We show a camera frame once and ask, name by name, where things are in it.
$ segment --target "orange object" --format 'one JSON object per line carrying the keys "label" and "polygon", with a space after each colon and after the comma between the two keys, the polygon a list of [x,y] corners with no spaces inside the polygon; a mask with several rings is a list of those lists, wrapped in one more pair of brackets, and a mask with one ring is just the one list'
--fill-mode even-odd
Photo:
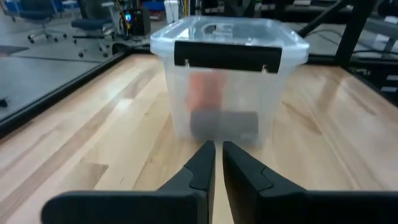
{"label": "orange object", "polygon": [[222,70],[193,72],[190,75],[186,100],[188,110],[220,109],[225,77],[226,74]]}

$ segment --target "wooden table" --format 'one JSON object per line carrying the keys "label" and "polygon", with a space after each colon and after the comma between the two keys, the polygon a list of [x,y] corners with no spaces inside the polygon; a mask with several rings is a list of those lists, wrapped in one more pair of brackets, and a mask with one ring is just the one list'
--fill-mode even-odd
{"label": "wooden table", "polygon": [[[0,142],[0,223],[39,223],[67,190],[155,190],[200,147],[173,132],[162,65],[132,56]],[[213,223],[232,223],[216,153]],[[338,67],[302,66],[262,150],[307,189],[397,190],[398,110]]]}

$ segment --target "black latch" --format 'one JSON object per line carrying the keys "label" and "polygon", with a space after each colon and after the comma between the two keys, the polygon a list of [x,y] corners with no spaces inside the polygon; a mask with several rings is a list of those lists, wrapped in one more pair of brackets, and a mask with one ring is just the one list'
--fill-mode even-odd
{"label": "black latch", "polygon": [[176,41],[174,48],[175,65],[252,72],[277,73],[281,56],[278,47]]}

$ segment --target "clear plastic storage box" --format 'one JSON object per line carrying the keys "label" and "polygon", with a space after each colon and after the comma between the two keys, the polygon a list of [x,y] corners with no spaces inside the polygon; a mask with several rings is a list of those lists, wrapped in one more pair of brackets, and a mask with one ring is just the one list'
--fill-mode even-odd
{"label": "clear plastic storage box", "polygon": [[150,37],[177,136],[263,143],[286,78],[309,44],[269,19],[194,16]]}

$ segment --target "office chair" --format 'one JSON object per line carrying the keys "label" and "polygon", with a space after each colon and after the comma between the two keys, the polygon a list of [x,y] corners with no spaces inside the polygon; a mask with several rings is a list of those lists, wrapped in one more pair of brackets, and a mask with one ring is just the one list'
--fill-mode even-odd
{"label": "office chair", "polygon": [[20,17],[27,22],[33,24],[40,24],[42,28],[34,33],[27,36],[30,43],[34,43],[34,38],[44,35],[47,39],[52,37],[53,34],[63,34],[64,38],[67,38],[67,34],[57,30],[51,30],[46,28],[46,25],[52,20],[57,8],[53,0],[21,0],[22,11],[19,13]]}
{"label": "office chair", "polygon": [[102,3],[109,0],[81,0],[80,11],[82,19],[75,19],[72,21],[72,27],[82,30],[86,35],[74,35],[73,42],[76,44],[77,39],[95,39],[95,42],[86,44],[79,52],[79,57],[84,57],[83,52],[87,51],[88,47],[97,45],[99,51],[103,52],[103,56],[107,57],[105,52],[109,45],[104,43],[106,35],[111,35],[112,32],[105,28],[106,24],[112,23],[111,15],[107,8],[102,7]]}

